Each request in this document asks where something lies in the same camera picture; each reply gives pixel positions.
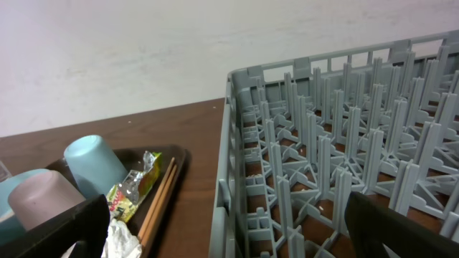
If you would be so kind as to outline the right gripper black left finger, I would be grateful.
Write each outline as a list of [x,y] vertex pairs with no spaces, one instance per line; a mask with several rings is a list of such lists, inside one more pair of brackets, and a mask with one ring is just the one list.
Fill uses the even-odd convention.
[[1,247],[2,258],[99,258],[108,236],[110,212],[104,195],[92,197]]

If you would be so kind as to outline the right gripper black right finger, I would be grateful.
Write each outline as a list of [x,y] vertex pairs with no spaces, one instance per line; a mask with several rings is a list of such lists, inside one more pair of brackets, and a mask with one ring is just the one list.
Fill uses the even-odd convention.
[[349,195],[345,222],[357,257],[457,257],[458,243],[407,217],[375,204],[359,192]]

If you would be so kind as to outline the grey plastic dishwasher rack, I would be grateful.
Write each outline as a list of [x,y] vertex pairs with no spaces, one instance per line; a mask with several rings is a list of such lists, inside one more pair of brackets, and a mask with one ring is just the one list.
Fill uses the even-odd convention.
[[211,257],[330,257],[354,191],[458,240],[456,31],[228,74]]

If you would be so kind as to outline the crumpled white paper napkin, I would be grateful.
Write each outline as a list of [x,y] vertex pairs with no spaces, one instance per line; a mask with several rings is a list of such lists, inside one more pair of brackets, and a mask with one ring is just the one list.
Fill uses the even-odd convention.
[[101,258],[140,258],[141,255],[138,237],[132,235],[124,222],[112,219]]

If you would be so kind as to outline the silver green snack wrapper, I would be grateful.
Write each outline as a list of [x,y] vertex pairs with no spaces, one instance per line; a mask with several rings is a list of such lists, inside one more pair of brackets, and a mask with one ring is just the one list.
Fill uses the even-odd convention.
[[143,170],[130,170],[122,182],[109,190],[106,198],[111,219],[128,223],[161,175],[161,164],[162,153],[146,150]]

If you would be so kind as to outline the light blue plastic cup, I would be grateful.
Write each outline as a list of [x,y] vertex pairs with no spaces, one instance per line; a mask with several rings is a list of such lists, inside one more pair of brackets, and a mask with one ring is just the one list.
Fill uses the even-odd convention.
[[128,172],[99,135],[87,135],[69,144],[64,158],[85,198],[107,194]]

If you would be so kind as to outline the dark brown serving tray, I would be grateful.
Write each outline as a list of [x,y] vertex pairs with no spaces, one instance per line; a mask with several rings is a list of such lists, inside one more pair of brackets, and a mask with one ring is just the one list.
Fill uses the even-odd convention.
[[179,188],[181,175],[187,167],[189,154],[178,145],[156,145],[114,150],[127,170],[143,168],[143,154],[161,154],[160,176],[133,217],[128,221],[130,232],[140,238],[142,257],[152,257],[161,241],[162,222],[168,219],[168,209]]

